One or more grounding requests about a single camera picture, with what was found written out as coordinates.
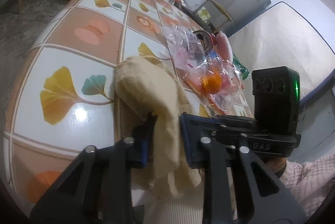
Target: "plastic packaging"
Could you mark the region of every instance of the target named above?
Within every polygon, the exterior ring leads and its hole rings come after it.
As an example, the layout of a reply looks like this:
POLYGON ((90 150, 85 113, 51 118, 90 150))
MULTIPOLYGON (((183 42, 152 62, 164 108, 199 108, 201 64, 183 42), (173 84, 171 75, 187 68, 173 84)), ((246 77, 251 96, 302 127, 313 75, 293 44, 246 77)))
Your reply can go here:
POLYGON ((241 92, 241 73, 219 55, 206 58, 202 44, 180 26, 161 27, 178 75, 213 114, 233 107, 241 92))

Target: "concrete floor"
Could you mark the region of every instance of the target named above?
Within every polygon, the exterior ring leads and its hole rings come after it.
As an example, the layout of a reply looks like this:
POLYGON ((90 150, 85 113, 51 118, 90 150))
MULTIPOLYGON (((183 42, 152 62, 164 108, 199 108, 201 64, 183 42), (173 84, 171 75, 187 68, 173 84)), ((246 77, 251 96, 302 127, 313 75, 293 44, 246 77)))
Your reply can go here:
MULTIPOLYGON (((0 178, 3 181, 2 129, 15 78, 37 37, 66 3, 66 0, 23 0, 21 14, 17 13, 16 2, 0 8, 0 178)), ((16 195, 12 188, 7 189, 22 211, 29 215, 31 205, 16 195)))

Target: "screw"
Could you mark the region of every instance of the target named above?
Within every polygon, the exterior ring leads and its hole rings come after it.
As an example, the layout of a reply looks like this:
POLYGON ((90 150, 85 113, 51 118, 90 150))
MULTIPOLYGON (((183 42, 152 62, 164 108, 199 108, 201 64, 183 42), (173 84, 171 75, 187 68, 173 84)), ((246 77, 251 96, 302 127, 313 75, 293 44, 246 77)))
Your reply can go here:
POLYGON ((85 147, 85 152, 86 153, 93 153, 93 152, 95 152, 96 151, 96 147, 95 146, 93 146, 93 145, 88 145, 87 147, 85 147))
POLYGON ((126 144, 132 144, 134 142, 134 138, 133 137, 126 137, 123 139, 123 141, 126 143, 126 144))
POLYGON ((203 144, 209 144, 211 142, 211 139, 209 137, 201 137, 200 142, 203 144))
POLYGON ((240 147, 240 151, 243 153, 243 154, 248 154, 250 149, 246 146, 241 146, 240 147))

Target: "pink cloth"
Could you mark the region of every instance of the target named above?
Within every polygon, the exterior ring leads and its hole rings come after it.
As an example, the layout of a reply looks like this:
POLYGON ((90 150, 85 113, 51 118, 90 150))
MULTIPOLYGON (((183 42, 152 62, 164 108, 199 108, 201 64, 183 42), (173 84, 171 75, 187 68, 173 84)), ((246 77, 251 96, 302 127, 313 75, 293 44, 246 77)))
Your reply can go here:
POLYGON ((310 217, 319 208, 334 185, 335 155, 321 157, 313 163, 287 162, 280 177, 310 217))

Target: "yellow ginkgo leaf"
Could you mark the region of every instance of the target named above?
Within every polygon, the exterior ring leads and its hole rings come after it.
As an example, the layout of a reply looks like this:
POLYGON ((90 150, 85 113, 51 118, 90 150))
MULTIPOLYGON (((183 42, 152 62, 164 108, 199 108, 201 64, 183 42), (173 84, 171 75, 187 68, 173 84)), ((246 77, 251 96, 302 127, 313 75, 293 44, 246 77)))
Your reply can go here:
POLYGON ((51 125, 61 121, 70 108, 80 102, 67 67, 61 67, 44 82, 40 93, 44 120, 51 125))
POLYGON ((108 0, 94 0, 97 7, 110 7, 108 0))
POLYGON ((140 46, 138 47, 138 52, 140 54, 146 55, 146 56, 156 56, 148 47, 148 45, 146 45, 145 43, 141 43, 140 46))
POLYGON ((143 3, 139 3, 138 6, 140 7, 140 9, 142 9, 144 12, 148 12, 149 9, 143 4, 143 3))
POLYGON ((202 104, 199 105, 199 116, 207 117, 207 118, 210 117, 202 104))

